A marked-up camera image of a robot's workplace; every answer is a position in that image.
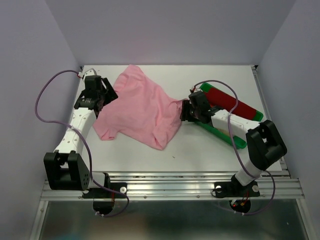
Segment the pink t-shirt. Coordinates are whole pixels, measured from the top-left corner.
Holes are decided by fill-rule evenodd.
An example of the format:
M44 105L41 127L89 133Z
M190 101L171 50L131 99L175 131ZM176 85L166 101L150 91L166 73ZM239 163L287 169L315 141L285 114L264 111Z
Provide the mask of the pink t-shirt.
M151 148L164 150L181 126L182 100L169 97L136 65L129 65L116 79L118 98L105 105L93 128L102 141L118 133Z

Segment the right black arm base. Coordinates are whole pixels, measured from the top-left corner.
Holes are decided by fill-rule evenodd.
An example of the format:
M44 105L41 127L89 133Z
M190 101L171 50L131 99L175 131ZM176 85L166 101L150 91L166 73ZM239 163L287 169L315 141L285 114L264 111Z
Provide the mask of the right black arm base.
M256 181L242 186L235 176L230 181L218 181L214 183L211 195L217 199L230 198L229 206L234 213L247 215L251 209L250 198L260 196L260 189Z

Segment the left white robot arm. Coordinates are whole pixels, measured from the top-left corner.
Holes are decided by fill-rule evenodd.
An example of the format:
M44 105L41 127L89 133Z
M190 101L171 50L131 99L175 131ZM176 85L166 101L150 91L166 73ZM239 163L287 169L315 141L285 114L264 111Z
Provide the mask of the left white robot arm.
M70 123L54 152L43 162L52 190L84 191L91 182L90 168L82 158L86 137L103 107L118 98L108 79L90 69L82 75L84 90L75 101Z

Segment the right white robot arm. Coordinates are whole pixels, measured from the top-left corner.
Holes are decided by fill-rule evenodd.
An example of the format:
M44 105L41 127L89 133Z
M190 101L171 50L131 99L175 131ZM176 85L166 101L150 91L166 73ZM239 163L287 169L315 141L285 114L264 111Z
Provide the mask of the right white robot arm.
M231 192L242 195L248 190L248 184L258 179L288 150L272 121L258 122L238 116L233 113L238 105L239 100L236 98L230 110L211 106L205 93L196 91L182 101L180 119L212 125L216 129L228 131L230 137L236 136L246 142L249 160L243 163L238 159L241 169L235 174L235 180L230 182Z

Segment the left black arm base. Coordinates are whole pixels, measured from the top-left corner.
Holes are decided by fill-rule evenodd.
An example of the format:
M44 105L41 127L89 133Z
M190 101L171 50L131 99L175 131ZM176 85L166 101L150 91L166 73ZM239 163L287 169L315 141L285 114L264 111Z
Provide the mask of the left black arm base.
M115 217L123 213L129 205L126 182L112 182L111 191L102 188L90 188L82 194L84 200L92 200L92 208L96 216Z

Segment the rolled red t-shirt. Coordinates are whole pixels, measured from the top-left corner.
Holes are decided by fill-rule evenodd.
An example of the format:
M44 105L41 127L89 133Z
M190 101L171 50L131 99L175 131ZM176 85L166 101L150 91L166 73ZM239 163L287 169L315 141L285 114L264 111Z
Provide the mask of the rolled red t-shirt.
M214 87L210 88L208 92L204 94L212 106L219 106L227 111L230 111L236 104L236 99L233 96ZM253 120L256 112L254 108L241 101L238 101L237 107L232 111L233 114L248 120Z

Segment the rolled beige t-shirt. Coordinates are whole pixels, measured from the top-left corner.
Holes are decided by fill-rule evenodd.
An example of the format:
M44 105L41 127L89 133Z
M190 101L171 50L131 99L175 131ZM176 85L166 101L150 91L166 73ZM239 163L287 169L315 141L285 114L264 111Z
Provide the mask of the rolled beige t-shirt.
M226 136L230 137L230 132L229 132L229 130L228 130L228 129L227 129L227 130L225 130L225 129L222 129L222 128L217 128L217 130L218 130L219 132L221 132L222 134L224 134L224 135L226 135Z

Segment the green plastic tray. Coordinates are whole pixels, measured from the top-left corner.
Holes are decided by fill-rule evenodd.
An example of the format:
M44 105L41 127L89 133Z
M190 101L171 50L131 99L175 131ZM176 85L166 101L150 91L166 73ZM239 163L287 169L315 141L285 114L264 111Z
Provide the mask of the green plastic tray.
M236 98L234 96L223 92L207 82L203 83L199 88L204 92L211 107L219 106L227 111L230 111L236 104ZM232 113L242 118L257 122L260 122L264 117L262 112L243 103L240 100L238 100L238 105ZM201 122L196 122L196 124L229 145L232 145L232 141L227 130L216 129L213 126Z

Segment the aluminium rail frame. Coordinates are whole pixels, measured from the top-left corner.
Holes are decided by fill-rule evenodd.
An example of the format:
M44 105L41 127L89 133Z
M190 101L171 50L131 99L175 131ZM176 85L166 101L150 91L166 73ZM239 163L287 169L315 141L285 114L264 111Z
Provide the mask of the aluminium rail frame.
M123 134L101 141L90 130L94 177L127 183L128 207L113 217L95 215L86 191L43 185L32 238L42 240L308 240L314 238L305 196L281 159L257 181L253 215L231 211L228 198L211 195L240 169L231 146L184 122L164 150Z

